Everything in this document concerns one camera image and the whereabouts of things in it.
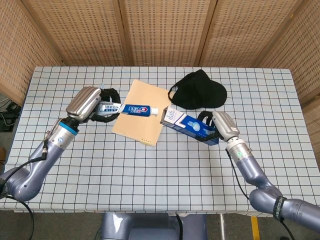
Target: floor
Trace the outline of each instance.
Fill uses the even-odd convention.
[[[12,133],[0,133],[0,147],[10,152]],[[93,240],[102,222],[102,213],[35,213],[33,240]],[[224,214],[225,240],[259,240],[253,238],[251,217],[240,214]],[[320,240],[320,235],[294,222],[286,224],[296,240]],[[31,220],[28,213],[0,211],[0,239],[24,240],[30,234]],[[261,240],[280,240],[289,236],[284,227],[273,218],[258,218]],[[209,240],[222,240],[219,214],[207,216]]]

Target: toothpaste tube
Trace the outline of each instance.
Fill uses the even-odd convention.
[[[142,117],[149,117],[151,115],[157,116],[158,108],[147,105],[121,104],[101,101],[96,110],[96,114],[100,116],[108,116],[119,113]]]

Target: table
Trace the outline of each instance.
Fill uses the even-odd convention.
[[[121,102],[134,79],[169,89],[198,67],[38,66],[19,119],[6,170],[27,161],[67,105],[85,86],[114,88]],[[235,119],[240,136],[287,198],[320,205],[320,173],[292,75],[287,69],[203,67],[228,98],[218,111]],[[196,117],[203,109],[188,110]],[[208,146],[163,127],[156,147],[89,121],[28,204],[35,212],[256,212],[242,195],[226,143]],[[247,193],[255,189],[240,177]],[[25,211],[10,199],[0,209]]]

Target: toothpaste cap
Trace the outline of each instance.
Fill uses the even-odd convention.
[[[154,115],[157,116],[159,113],[158,108],[157,107],[151,107],[151,113],[150,115]]]

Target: yellow line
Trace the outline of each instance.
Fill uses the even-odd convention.
[[[251,216],[251,226],[252,226],[253,240],[260,240],[258,219],[256,216]]]

